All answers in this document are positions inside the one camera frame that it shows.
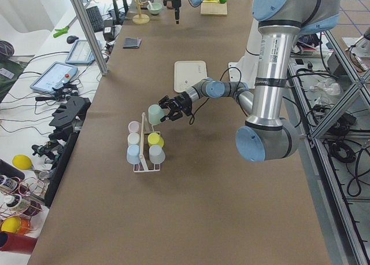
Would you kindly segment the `green cup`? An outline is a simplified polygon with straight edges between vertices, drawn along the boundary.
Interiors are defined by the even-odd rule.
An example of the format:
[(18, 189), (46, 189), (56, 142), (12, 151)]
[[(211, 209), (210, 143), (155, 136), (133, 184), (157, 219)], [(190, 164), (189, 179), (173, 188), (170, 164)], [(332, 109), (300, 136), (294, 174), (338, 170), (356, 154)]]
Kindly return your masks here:
[(164, 110), (157, 104), (150, 105), (148, 108), (149, 123), (156, 126), (161, 123), (161, 119), (165, 116)]

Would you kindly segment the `cream rabbit tray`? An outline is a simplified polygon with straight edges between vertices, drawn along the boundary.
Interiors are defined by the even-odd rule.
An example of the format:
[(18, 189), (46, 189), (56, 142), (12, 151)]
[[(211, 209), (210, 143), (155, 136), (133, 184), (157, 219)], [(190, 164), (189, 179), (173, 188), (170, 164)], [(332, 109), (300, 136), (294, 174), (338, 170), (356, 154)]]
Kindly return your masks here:
[(185, 89), (207, 78), (206, 62), (176, 61), (174, 63), (174, 91), (181, 93)]

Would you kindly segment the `yellow cup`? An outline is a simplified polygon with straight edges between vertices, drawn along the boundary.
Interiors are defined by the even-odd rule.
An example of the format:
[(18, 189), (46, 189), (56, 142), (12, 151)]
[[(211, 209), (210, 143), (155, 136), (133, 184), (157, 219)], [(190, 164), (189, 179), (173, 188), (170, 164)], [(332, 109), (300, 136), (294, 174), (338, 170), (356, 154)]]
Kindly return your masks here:
[(164, 147), (164, 139), (157, 132), (152, 132), (147, 136), (147, 142), (149, 146), (158, 145), (161, 148)]

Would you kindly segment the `pink cup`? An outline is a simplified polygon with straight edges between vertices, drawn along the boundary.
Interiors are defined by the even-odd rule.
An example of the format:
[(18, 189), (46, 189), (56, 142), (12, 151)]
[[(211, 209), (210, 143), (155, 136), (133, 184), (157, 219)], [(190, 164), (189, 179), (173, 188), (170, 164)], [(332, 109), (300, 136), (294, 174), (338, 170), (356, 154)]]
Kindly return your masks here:
[(141, 129), (141, 124), (138, 121), (134, 120), (134, 121), (129, 122), (128, 131), (130, 134), (138, 133), (140, 129)]

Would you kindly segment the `grey cup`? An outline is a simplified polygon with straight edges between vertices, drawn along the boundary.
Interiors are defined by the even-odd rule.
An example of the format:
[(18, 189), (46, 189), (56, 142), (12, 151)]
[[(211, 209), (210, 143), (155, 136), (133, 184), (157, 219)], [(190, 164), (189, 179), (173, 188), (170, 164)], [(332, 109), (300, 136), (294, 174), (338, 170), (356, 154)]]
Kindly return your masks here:
[(149, 159), (154, 165), (163, 163), (165, 158), (165, 153), (160, 145), (152, 145), (149, 148)]

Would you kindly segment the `cream white cup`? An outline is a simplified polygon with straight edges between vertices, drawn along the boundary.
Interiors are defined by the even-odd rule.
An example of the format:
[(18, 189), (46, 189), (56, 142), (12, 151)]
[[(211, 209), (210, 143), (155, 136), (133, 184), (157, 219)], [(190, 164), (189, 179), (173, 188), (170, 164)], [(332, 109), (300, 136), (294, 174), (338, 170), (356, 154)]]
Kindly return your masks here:
[(137, 132), (132, 132), (127, 137), (128, 145), (139, 145), (140, 144), (140, 134)]

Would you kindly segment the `light blue cup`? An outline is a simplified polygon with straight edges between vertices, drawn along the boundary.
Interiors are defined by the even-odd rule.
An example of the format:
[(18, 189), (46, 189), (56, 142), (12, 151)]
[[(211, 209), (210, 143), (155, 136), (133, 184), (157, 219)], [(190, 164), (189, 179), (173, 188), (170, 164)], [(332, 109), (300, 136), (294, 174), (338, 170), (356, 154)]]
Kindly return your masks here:
[(136, 144), (132, 144), (127, 148), (127, 161), (132, 164), (136, 165), (140, 163), (140, 147)]

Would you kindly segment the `green bowl with spoon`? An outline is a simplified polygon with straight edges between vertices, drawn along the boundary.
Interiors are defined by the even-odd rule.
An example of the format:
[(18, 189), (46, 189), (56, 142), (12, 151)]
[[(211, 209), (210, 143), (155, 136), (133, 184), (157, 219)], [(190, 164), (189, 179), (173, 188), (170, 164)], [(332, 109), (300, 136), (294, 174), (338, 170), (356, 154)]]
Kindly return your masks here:
[(158, 2), (148, 2), (148, 6), (147, 6), (147, 9), (149, 11), (150, 14), (152, 15), (158, 15), (161, 13), (162, 11), (162, 7), (163, 5), (161, 3), (158, 3)]

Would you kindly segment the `wooden cutting board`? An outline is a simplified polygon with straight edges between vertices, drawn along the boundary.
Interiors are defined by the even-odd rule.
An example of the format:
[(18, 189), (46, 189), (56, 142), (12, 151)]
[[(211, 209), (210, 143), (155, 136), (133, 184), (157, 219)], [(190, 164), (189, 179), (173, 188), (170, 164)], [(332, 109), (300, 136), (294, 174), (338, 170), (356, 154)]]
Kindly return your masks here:
[(203, 0), (200, 14), (203, 16), (226, 16), (228, 14), (227, 3), (220, 4), (219, 0)]

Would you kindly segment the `wooden mug tree stand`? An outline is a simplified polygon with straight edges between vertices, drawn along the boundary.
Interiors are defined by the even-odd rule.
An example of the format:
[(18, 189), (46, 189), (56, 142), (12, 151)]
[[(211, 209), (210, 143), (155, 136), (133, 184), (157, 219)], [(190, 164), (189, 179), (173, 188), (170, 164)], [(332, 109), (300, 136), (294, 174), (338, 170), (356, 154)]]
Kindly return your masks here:
[(141, 10), (142, 4), (140, 3), (140, 0), (134, 0), (134, 1), (136, 3), (138, 14), (134, 15), (134, 17), (132, 18), (132, 21), (138, 25), (148, 23), (150, 21), (150, 17), (147, 14), (142, 13), (142, 10)]

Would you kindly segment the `folded grey cloth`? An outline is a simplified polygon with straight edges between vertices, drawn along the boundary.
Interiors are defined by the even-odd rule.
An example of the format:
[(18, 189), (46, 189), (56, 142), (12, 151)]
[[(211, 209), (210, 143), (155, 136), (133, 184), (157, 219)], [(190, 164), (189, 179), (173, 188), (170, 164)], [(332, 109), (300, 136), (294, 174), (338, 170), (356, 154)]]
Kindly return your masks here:
[(138, 49), (140, 48), (141, 38), (126, 37), (123, 44), (123, 49)]

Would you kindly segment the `black keyboard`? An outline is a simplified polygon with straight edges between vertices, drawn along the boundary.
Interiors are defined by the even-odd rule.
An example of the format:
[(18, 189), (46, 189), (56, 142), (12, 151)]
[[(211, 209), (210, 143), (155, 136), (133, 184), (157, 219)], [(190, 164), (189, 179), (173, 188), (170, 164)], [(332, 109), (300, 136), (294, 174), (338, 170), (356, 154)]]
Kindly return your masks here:
[(86, 9), (86, 13), (94, 32), (99, 32), (104, 29), (104, 22), (97, 6), (92, 6)]

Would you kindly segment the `teach pendant tablet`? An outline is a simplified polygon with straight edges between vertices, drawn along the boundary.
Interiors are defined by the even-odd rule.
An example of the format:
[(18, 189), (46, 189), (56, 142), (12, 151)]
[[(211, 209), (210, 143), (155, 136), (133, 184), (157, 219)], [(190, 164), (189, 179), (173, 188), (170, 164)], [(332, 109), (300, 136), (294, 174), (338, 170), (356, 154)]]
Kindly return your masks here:
[(95, 56), (87, 40), (74, 41), (65, 62), (71, 65), (89, 65), (95, 61)]
[(77, 74), (78, 67), (63, 62), (54, 62), (29, 87), (41, 93), (53, 93), (69, 83)]

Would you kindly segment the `black gripper holder stand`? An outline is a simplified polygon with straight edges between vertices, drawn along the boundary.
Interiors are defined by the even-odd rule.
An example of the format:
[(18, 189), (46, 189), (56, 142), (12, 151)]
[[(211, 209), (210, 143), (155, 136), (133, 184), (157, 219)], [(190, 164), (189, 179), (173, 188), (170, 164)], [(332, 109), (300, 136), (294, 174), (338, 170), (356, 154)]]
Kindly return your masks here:
[(84, 120), (90, 105), (89, 98), (79, 96), (72, 96), (66, 103), (60, 104), (52, 114), (53, 120), (49, 123), (49, 126), (55, 127), (53, 133), (49, 135), (49, 139), (67, 141), (74, 132), (72, 122), (77, 116)]

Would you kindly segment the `black computer mouse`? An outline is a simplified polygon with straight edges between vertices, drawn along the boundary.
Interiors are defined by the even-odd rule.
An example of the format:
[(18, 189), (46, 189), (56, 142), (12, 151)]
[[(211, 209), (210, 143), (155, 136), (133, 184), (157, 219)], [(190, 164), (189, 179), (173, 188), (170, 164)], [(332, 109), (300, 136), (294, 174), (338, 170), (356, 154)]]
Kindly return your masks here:
[(66, 38), (67, 44), (73, 44), (76, 40), (78, 40), (79, 37), (75, 35), (70, 35)]

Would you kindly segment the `yellow lemon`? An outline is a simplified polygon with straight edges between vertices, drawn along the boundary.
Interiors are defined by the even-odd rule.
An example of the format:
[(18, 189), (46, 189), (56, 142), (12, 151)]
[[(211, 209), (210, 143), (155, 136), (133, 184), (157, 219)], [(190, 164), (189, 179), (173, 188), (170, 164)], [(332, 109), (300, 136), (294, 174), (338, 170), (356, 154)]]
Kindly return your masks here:
[(28, 170), (32, 167), (31, 159), (24, 154), (15, 155), (12, 159), (12, 163), (20, 170)]

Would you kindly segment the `sauce bottle white cap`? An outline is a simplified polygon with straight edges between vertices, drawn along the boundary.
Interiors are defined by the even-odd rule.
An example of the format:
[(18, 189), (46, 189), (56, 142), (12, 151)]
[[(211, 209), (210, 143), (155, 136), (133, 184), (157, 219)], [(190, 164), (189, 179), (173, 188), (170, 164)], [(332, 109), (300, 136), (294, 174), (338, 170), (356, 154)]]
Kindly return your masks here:
[(0, 179), (2, 192), (9, 194), (18, 189), (19, 183), (16, 180), (8, 178), (6, 175), (1, 175)]

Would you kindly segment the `red cylindrical container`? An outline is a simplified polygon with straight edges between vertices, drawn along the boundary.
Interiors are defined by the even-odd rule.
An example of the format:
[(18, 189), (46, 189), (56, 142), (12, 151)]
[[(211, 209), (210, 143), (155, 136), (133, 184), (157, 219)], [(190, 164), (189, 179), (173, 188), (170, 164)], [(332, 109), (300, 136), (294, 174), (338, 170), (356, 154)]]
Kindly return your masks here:
[(30, 255), (38, 239), (6, 231), (1, 232), (1, 251)]

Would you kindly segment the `aluminium frame post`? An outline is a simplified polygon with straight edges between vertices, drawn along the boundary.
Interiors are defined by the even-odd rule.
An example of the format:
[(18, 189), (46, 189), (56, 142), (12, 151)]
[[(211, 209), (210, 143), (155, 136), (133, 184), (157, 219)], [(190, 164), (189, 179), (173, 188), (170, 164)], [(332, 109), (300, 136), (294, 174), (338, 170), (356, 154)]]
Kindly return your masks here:
[(105, 59), (102, 56), (100, 46), (97, 42), (95, 33), (88, 19), (84, 4), (82, 0), (70, 0), (70, 2), (75, 10), (77, 19), (84, 32), (87, 42), (90, 45), (90, 49), (95, 57), (95, 62), (97, 63), (102, 76), (106, 76), (108, 74), (108, 67), (106, 65)]

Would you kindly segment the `green handled tool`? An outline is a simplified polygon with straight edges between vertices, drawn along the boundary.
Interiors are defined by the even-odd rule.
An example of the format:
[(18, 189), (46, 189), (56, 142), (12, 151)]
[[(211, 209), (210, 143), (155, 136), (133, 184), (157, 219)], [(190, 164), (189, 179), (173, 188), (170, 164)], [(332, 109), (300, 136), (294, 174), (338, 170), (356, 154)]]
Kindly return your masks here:
[(67, 34), (69, 31), (69, 26), (66, 26), (64, 28), (55, 29), (55, 33), (53, 34), (53, 38), (57, 38), (63, 34)]

